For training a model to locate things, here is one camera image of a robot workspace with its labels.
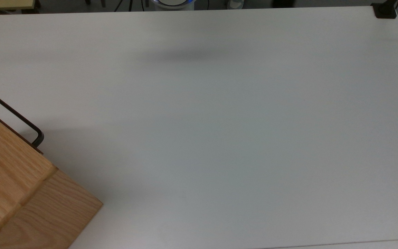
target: wooden crate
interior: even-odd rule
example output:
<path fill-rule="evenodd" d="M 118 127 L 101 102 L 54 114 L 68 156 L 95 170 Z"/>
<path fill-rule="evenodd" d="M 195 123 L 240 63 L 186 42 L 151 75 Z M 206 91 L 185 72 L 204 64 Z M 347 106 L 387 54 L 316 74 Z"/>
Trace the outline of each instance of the wooden crate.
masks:
<path fill-rule="evenodd" d="M 102 203 L 0 122 L 0 248 L 68 248 Z"/>

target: wooden board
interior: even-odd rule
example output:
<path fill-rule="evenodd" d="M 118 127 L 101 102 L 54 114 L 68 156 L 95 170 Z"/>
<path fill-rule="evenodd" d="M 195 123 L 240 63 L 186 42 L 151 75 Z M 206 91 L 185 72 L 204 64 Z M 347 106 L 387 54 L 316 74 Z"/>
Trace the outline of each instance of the wooden board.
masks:
<path fill-rule="evenodd" d="M 0 123 L 0 227 L 56 168 Z"/>
<path fill-rule="evenodd" d="M 32 9 L 35 0 L 0 0 L 0 10 Z"/>
<path fill-rule="evenodd" d="M 67 248 L 101 206 L 59 170 L 2 228 L 0 249 Z"/>

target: white cylindrical object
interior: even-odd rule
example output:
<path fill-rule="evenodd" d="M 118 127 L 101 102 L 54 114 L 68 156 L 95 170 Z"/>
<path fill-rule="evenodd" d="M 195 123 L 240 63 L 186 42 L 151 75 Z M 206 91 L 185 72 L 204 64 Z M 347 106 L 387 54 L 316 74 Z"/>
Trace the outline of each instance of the white cylindrical object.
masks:
<path fill-rule="evenodd" d="M 163 0 L 167 3 L 175 3 L 175 1 L 182 0 Z M 177 5 L 169 5 L 161 2 L 160 0 L 152 0 L 154 3 L 154 9 L 156 11 L 180 11 L 180 10 L 195 10 L 195 1 L 196 0 L 183 0 L 182 3 Z"/>

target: white tabletop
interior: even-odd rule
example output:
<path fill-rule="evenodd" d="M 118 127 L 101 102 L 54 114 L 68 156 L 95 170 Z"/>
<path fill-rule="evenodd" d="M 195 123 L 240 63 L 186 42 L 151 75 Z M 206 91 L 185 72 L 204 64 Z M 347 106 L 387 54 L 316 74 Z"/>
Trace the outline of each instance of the white tabletop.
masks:
<path fill-rule="evenodd" d="M 380 241 L 324 246 L 289 247 L 289 249 L 398 249 L 398 241 Z"/>
<path fill-rule="evenodd" d="M 0 16 L 0 97 L 104 207 L 72 249 L 398 239 L 398 19 Z"/>

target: wooden box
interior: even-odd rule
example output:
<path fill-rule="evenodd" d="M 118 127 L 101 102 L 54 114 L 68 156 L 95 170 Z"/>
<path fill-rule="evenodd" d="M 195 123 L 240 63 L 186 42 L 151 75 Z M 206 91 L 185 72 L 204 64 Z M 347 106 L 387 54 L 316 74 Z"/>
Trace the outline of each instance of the wooden box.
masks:
<path fill-rule="evenodd" d="M 67 248 L 101 206 L 0 122 L 0 248 Z"/>

